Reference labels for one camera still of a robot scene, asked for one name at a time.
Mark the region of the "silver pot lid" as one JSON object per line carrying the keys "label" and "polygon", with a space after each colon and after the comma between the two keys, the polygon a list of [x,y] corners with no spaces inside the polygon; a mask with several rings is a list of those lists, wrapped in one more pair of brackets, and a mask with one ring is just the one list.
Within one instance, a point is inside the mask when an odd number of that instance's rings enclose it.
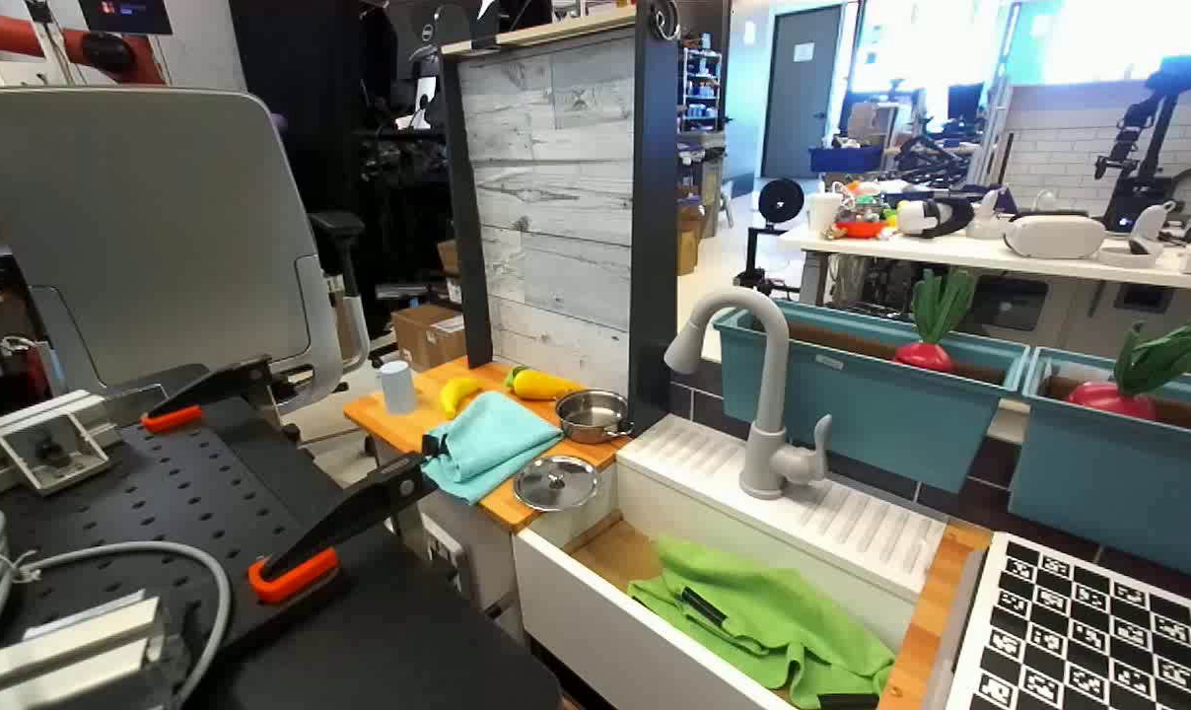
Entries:
{"label": "silver pot lid", "polygon": [[582,458],[538,458],[514,479],[514,493],[534,514],[572,514],[596,501],[600,475]]}

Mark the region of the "silver pot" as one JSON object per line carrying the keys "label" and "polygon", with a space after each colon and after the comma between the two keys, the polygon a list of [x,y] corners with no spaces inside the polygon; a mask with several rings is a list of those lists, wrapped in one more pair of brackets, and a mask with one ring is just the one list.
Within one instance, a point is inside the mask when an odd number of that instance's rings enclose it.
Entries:
{"label": "silver pot", "polygon": [[557,403],[562,431],[572,443],[626,437],[626,408],[616,396],[575,391]]}

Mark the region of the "teal cloth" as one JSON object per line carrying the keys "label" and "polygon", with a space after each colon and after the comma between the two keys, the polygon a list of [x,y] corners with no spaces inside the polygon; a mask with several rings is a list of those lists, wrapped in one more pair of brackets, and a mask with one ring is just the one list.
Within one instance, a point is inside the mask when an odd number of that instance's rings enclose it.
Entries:
{"label": "teal cloth", "polygon": [[476,396],[455,421],[422,437],[422,475],[443,493],[476,506],[557,437],[562,431],[517,400]]}

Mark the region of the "yellow banana toy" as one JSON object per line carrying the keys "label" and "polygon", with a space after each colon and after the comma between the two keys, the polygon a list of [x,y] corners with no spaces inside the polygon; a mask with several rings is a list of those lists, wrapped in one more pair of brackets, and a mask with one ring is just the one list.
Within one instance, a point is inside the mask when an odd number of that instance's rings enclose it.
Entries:
{"label": "yellow banana toy", "polygon": [[474,375],[451,378],[451,384],[437,391],[437,410],[443,410],[445,417],[455,417],[455,413],[462,413],[483,391],[486,391],[486,384],[474,378]]}

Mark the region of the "cardboard box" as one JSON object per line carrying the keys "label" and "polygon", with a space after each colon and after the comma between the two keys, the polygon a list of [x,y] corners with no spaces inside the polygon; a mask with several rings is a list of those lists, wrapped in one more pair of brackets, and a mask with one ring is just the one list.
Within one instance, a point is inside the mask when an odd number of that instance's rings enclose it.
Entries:
{"label": "cardboard box", "polygon": [[399,353],[419,367],[429,371],[451,363],[465,353],[465,314],[443,305],[413,305],[392,314],[392,332]]}

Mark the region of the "grey cylinder cup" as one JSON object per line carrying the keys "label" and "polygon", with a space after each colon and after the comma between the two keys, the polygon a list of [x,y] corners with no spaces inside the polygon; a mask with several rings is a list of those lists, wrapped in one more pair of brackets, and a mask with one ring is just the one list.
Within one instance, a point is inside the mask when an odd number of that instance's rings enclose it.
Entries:
{"label": "grey cylinder cup", "polygon": [[378,367],[378,385],[392,413],[413,410],[413,375],[401,358]]}

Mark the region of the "grey faucet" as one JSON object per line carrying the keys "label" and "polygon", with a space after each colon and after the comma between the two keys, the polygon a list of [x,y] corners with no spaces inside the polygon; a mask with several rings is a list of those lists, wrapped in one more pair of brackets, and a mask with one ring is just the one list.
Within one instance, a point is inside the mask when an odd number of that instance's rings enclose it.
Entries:
{"label": "grey faucet", "polygon": [[676,375],[696,375],[702,363],[708,329],[725,307],[746,307],[764,332],[756,410],[746,435],[739,484],[750,498],[777,501],[789,484],[816,484],[830,479],[830,425],[834,425],[834,417],[822,417],[813,425],[816,447],[785,443],[785,384],[789,384],[785,310],[755,288],[716,288],[689,305],[689,314],[679,329],[679,337],[666,342],[662,363]]}

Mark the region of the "whitewashed wood back panel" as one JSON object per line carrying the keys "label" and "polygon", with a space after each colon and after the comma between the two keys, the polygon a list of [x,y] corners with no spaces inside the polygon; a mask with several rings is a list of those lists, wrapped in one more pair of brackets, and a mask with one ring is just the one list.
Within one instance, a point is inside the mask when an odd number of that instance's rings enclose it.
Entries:
{"label": "whitewashed wood back panel", "polygon": [[647,0],[445,45],[496,363],[631,396],[637,129]]}

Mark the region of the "white toy sink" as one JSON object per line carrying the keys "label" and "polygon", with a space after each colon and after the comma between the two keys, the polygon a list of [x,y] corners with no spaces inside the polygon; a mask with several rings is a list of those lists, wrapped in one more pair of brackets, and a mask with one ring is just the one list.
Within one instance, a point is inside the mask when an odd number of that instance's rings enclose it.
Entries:
{"label": "white toy sink", "polygon": [[834,479],[762,501],[739,484],[743,458],[739,437],[666,413],[600,471],[592,506],[514,537],[524,634],[616,710],[797,710],[631,601],[662,537],[793,568],[902,647],[942,526]]}

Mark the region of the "teal planter bin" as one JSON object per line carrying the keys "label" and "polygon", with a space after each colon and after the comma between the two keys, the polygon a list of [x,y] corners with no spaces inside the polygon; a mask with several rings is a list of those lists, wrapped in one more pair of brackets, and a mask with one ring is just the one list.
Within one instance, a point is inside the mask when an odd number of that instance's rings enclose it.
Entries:
{"label": "teal planter bin", "polygon": [[1010,509],[1147,556],[1191,551],[1191,375],[1147,396],[1151,413],[1089,410],[1071,400],[1106,384],[1102,356],[1039,347],[1022,400],[1026,443]]}
{"label": "teal planter bin", "polygon": [[780,384],[789,443],[813,443],[856,466],[957,493],[1002,400],[1014,400],[1032,353],[955,332],[946,371],[894,358],[915,339],[908,318],[785,305],[789,371]]}

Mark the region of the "green cloth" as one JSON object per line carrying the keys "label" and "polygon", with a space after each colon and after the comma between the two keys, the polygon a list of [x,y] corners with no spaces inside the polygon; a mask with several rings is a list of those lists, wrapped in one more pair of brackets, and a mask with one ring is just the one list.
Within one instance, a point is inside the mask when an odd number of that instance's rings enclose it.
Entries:
{"label": "green cloth", "polygon": [[626,583],[631,601],[797,710],[885,696],[894,647],[793,568],[679,537],[655,559],[655,577]]}

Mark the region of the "red radish toy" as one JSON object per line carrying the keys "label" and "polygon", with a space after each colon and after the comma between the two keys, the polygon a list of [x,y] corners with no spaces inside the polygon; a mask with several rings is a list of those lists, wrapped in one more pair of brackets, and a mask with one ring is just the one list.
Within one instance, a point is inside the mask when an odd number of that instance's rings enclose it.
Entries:
{"label": "red radish toy", "polygon": [[925,271],[913,288],[915,339],[894,353],[898,363],[925,371],[950,371],[955,358],[942,339],[976,307],[977,275],[972,267]]}
{"label": "red radish toy", "polygon": [[1082,410],[1151,417],[1151,396],[1191,371],[1191,322],[1173,329],[1156,339],[1132,332],[1114,358],[1110,378],[1084,378],[1071,391],[1071,403]]}

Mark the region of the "black orange clamp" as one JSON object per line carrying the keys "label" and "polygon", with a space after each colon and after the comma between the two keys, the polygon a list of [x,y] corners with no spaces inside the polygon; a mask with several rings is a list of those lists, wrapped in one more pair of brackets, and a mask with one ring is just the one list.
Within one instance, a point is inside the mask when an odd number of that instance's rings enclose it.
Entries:
{"label": "black orange clamp", "polygon": [[244,583],[256,605],[283,606],[321,583],[338,577],[338,545],[399,518],[419,506],[434,481],[422,475],[419,454],[401,454],[365,481],[355,481],[338,501],[332,501],[303,534],[295,534],[282,551],[256,556],[244,568]]}
{"label": "black orange clamp", "polygon": [[194,384],[166,396],[157,408],[152,408],[140,425],[146,435],[173,435],[186,425],[200,425],[206,410],[221,400],[244,400],[256,410],[271,410],[282,400],[291,396],[291,384],[278,375],[265,358],[256,363],[233,363],[199,375]]}

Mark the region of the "white VR headset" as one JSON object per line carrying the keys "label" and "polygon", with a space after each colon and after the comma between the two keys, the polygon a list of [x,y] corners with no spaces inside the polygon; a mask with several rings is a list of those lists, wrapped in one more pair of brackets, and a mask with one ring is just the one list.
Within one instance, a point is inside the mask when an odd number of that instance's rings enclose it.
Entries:
{"label": "white VR headset", "polygon": [[1002,239],[1014,257],[1082,262],[1106,246],[1106,224],[1093,216],[1017,216]]}

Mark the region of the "checkerboard calibration board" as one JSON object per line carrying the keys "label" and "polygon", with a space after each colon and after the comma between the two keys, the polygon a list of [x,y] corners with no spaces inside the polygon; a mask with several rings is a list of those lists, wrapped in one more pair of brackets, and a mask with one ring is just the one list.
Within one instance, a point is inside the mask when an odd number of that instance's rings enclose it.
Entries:
{"label": "checkerboard calibration board", "polygon": [[1191,601],[998,534],[942,710],[1191,710]]}

